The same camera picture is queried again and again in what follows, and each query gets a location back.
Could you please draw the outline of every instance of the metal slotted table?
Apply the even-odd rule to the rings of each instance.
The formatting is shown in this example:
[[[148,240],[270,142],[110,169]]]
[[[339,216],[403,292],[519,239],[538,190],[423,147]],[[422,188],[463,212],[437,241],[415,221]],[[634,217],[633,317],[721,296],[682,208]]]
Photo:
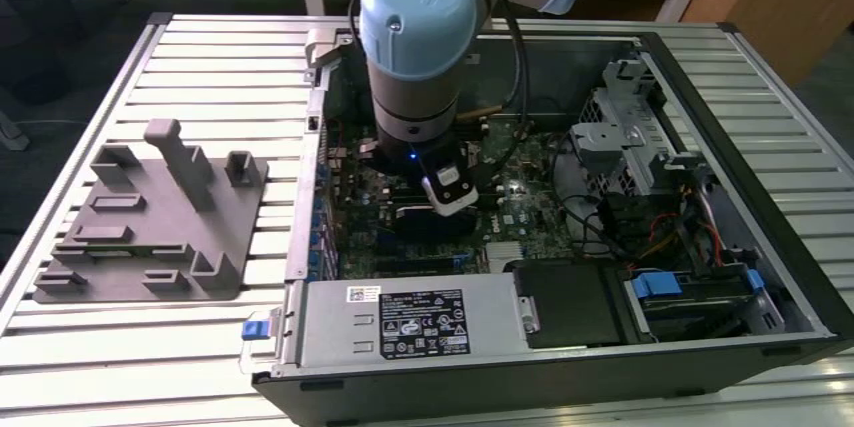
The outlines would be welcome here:
[[[241,372],[241,324],[283,300],[302,137],[319,100],[306,83],[305,47],[311,29],[339,27],[339,18],[254,16],[175,16],[147,26],[0,276],[4,426],[293,425]],[[526,21],[523,27],[660,33],[854,305],[854,163],[741,35],[700,24]],[[210,157],[249,150],[270,161],[242,293],[227,302],[40,305],[32,280],[95,181],[88,163],[98,146],[128,143],[139,158],[156,156],[142,134],[158,117],[182,121],[183,138]],[[674,124],[690,147],[688,127]],[[254,353],[273,349],[267,341]],[[854,422],[852,393],[854,360],[845,352],[705,396],[406,425],[844,425]]]

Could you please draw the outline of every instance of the blue tab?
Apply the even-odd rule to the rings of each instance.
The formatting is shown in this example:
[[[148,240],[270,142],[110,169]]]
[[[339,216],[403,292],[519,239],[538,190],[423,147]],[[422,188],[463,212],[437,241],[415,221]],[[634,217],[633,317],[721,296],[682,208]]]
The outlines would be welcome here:
[[[757,269],[748,269],[748,281],[750,282],[754,294],[765,288],[765,280],[762,280]]]
[[[243,340],[265,340],[270,338],[270,321],[247,320],[243,322]]]
[[[660,295],[680,295],[682,287],[673,272],[649,272],[631,281],[640,299]]]
[[[646,299],[650,296],[650,289],[646,288],[646,282],[638,277],[631,281],[631,286],[635,289],[635,295],[640,299]]]

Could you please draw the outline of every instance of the warning label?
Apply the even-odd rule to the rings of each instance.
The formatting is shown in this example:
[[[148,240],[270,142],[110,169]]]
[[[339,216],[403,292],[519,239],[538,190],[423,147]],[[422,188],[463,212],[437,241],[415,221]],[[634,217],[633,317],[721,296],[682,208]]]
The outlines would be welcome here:
[[[379,318],[389,360],[471,352],[462,290],[382,294]]]

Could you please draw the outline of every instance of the wire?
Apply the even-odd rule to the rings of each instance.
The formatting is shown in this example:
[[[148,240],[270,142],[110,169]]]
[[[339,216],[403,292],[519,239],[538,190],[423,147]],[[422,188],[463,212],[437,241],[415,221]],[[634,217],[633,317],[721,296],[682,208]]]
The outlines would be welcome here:
[[[510,38],[513,40],[513,51],[514,51],[514,78],[513,78],[513,89],[502,102],[502,106],[509,108],[510,105],[515,102],[517,97],[519,96],[519,89],[522,88],[522,76],[525,75],[525,71],[527,70],[527,57],[525,56],[525,39],[522,37],[522,29],[519,28],[519,22],[517,20],[517,16],[513,13],[510,0],[498,0],[502,4],[502,8],[505,9],[506,21],[507,21],[507,30],[510,30]]]
[[[353,41],[357,44],[357,47],[359,47],[359,50],[365,50],[362,39],[357,34],[357,2],[359,2],[359,0],[350,0],[350,5],[347,6],[347,22],[350,23],[350,35],[353,36]]]
[[[697,198],[700,199],[700,203],[704,206],[704,210],[706,212],[706,220],[709,221],[709,223],[712,224],[712,226],[714,227],[716,231],[718,230],[718,223],[716,222],[716,215],[712,212],[712,204],[709,203],[709,197],[706,195],[706,191],[704,189],[701,189],[697,192]]]
[[[662,220],[672,217],[680,217],[680,214],[677,214],[676,212],[670,212],[668,214],[660,215],[658,217],[656,217],[656,219],[653,219],[653,223],[650,224],[650,242],[653,242],[653,239],[656,238],[656,226]]]
[[[702,225],[712,234],[712,241],[714,243],[716,250],[716,264],[721,267],[724,265],[724,260],[721,259],[721,235],[718,235],[718,231],[712,227],[712,225],[704,222],[701,222],[700,225]]]
[[[602,242],[601,240],[589,240],[587,239],[587,234],[589,234],[589,226],[590,226],[590,219],[593,217],[597,217],[599,215],[599,212],[593,212],[591,214],[587,215],[587,217],[585,217],[585,228],[582,230],[582,240],[574,240],[573,243],[574,244],[581,244],[581,248],[582,248],[582,254],[585,255],[609,255],[613,253],[611,251],[611,247],[609,247],[609,244]],[[605,250],[603,252],[587,252],[585,250],[585,246],[587,244],[599,244],[599,245],[605,245],[607,248],[607,250]]]
[[[510,37],[513,39],[514,51],[517,55],[517,74],[514,79],[514,87],[510,91],[510,94],[507,95],[507,98],[505,99],[505,104],[510,105],[515,98],[522,95],[522,108],[519,112],[519,129],[514,134],[513,143],[510,144],[505,155],[493,164],[493,175],[490,177],[494,177],[502,171],[505,165],[507,165],[507,161],[513,157],[513,154],[517,152],[519,143],[526,137],[526,131],[529,127],[529,100],[531,97],[531,73],[529,71],[529,56],[525,49],[525,38],[522,37],[522,29],[519,28],[519,22],[513,13],[510,0],[499,0],[499,2],[506,9],[507,28],[510,30]]]

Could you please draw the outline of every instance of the black cable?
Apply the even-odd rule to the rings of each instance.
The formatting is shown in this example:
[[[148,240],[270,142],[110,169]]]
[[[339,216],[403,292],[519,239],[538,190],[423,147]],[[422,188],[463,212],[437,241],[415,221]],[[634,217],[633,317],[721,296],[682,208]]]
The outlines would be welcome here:
[[[563,134],[563,136],[561,137],[561,140],[558,141],[558,149],[555,151],[555,155],[551,159],[551,188],[555,194],[555,197],[558,197],[558,184],[555,182],[555,169],[557,169],[557,165],[558,165],[558,155],[561,155],[561,146],[563,145],[563,143],[566,142],[566,140],[570,137],[570,133],[571,133],[571,129],[567,130],[567,132]],[[589,202],[591,200],[595,200],[595,202],[599,202],[599,199],[593,196],[593,195],[586,195],[586,194],[573,194],[569,195],[565,198],[559,198],[558,197],[558,201],[561,202],[561,206],[565,207],[566,206],[566,201],[574,198],[582,198],[585,200],[587,200]],[[566,209],[566,213],[570,217],[573,217],[573,219],[582,224],[582,226],[589,229],[594,234],[597,234],[597,236],[599,237],[599,240],[602,241],[602,243],[605,243],[605,245],[609,246],[609,248],[611,249],[611,252],[614,254],[614,256],[619,259],[623,260],[630,260],[630,261],[635,261],[635,256],[626,250],[626,248],[619,244],[619,242],[617,242],[617,240],[614,240],[611,237],[609,237],[609,235],[602,231],[602,229],[599,229],[595,225],[590,224],[590,222],[587,220],[585,220],[582,218],[581,215],[578,215],[575,212],[573,212],[571,209]]]
[[[499,2],[502,3],[502,6],[507,11],[507,28],[510,30],[510,37],[513,39],[517,55],[517,74],[514,79],[514,87],[510,94],[507,95],[507,99],[505,100],[505,107],[510,105],[510,103],[519,95],[522,95],[522,108],[519,112],[519,129],[514,134],[513,143],[510,144],[507,152],[505,152],[505,155],[493,164],[493,175],[490,177],[494,177],[502,171],[505,165],[507,165],[507,161],[513,157],[513,154],[517,152],[519,143],[526,137],[526,131],[529,127],[529,100],[531,97],[531,73],[529,71],[529,56],[525,49],[522,29],[519,28],[519,22],[513,13],[513,9],[510,8],[510,0],[499,0]]]
[[[357,2],[359,2],[359,0],[350,0],[350,5],[347,6],[347,21],[350,23],[350,35],[353,36],[353,41],[357,44],[357,47],[359,47],[359,50],[365,50],[362,39],[357,33]]]
[[[587,217],[585,217],[585,229],[582,231],[582,240],[574,240],[573,243],[574,244],[581,244],[581,249],[582,249],[582,254],[585,255],[609,255],[613,254],[614,251],[611,250],[611,247],[609,246],[607,242],[602,242],[601,240],[590,240],[587,238],[587,235],[590,234],[590,219],[593,217],[597,217],[599,215],[599,212],[594,212],[591,214],[587,215]],[[605,245],[607,247],[607,250],[602,251],[602,252],[587,252],[585,250],[585,246],[587,244],[597,244],[597,245]]]

